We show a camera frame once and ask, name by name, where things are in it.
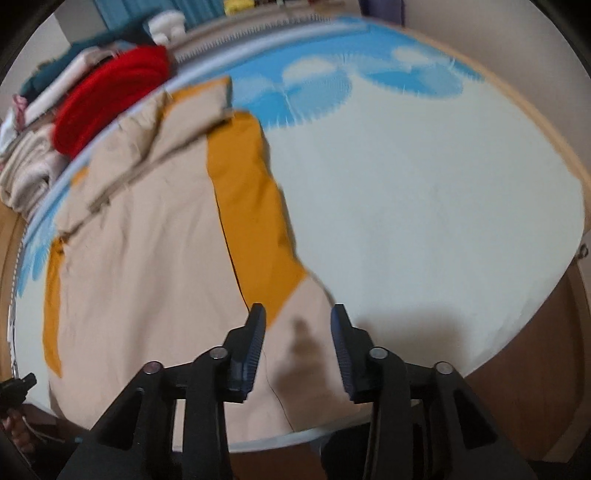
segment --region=white cloth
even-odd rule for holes
[[[14,129],[14,110],[10,107],[4,122],[0,125],[0,155],[6,151],[16,137],[17,131]]]
[[[25,111],[25,126],[53,107],[65,94],[102,60],[115,55],[114,48],[91,47],[81,51],[67,68]]]
[[[0,173],[0,199],[27,220],[67,166],[51,144],[53,130],[49,124],[26,133]]]

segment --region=red cloth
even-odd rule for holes
[[[53,145],[74,159],[118,115],[170,77],[166,48],[137,47],[96,69],[59,109]]]

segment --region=hand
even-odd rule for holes
[[[31,434],[18,410],[8,410],[8,418],[2,420],[2,427],[22,453],[33,453],[35,451]]]

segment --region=blue cloud pattern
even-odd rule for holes
[[[67,187],[60,193],[24,249],[21,269],[17,279],[17,294],[19,297],[22,297],[29,278],[37,281],[43,273],[49,258],[51,242],[56,237],[56,226],[53,220],[69,191],[70,187]]]
[[[234,106],[251,111],[265,129],[285,128],[337,110],[351,94],[353,75],[430,98],[460,95],[465,81],[483,80],[470,67],[399,32],[373,26],[369,33],[287,47],[232,69]]]

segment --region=screw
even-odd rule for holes
[[[217,346],[209,351],[209,356],[211,358],[214,358],[215,360],[221,360],[222,358],[226,358],[227,354],[228,351],[222,346]]]
[[[161,368],[162,368],[162,364],[160,362],[148,362],[147,364],[144,365],[142,370],[144,371],[145,374],[152,375],[152,374],[155,374],[156,372],[160,371]]]
[[[449,375],[453,372],[452,365],[448,364],[447,362],[439,362],[437,365],[435,365],[435,368],[439,373],[443,375]]]
[[[369,351],[369,356],[377,359],[386,358],[388,356],[388,351],[380,346],[375,346]]]

